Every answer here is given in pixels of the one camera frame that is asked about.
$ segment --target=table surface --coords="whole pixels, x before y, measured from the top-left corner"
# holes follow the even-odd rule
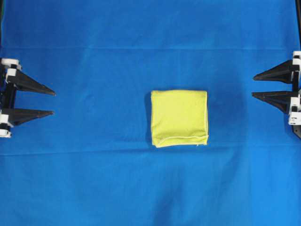
[[[299,50],[294,1],[7,0],[2,57],[56,91],[0,141],[0,225],[301,223],[301,140],[252,98]],[[152,90],[208,91],[208,146],[151,145]]]

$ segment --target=yellow towel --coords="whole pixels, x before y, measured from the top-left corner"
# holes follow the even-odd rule
[[[207,145],[206,91],[152,91],[151,105],[153,145]]]

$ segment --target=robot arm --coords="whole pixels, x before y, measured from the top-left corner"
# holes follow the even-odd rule
[[[16,92],[30,91],[55,96],[55,92],[22,72],[16,59],[0,60],[0,137],[11,137],[11,128],[52,115],[53,111],[15,109]]]

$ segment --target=folded cloth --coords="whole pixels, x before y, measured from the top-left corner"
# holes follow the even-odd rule
[[[153,145],[207,145],[206,91],[152,91],[151,105]]]

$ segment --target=blue tablecloth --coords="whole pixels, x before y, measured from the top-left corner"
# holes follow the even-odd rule
[[[252,91],[300,49],[294,1],[7,0],[1,56],[56,97],[0,140],[1,226],[299,226],[301,141]],[[152,90],[207,90],[209,145],[151,145]]]

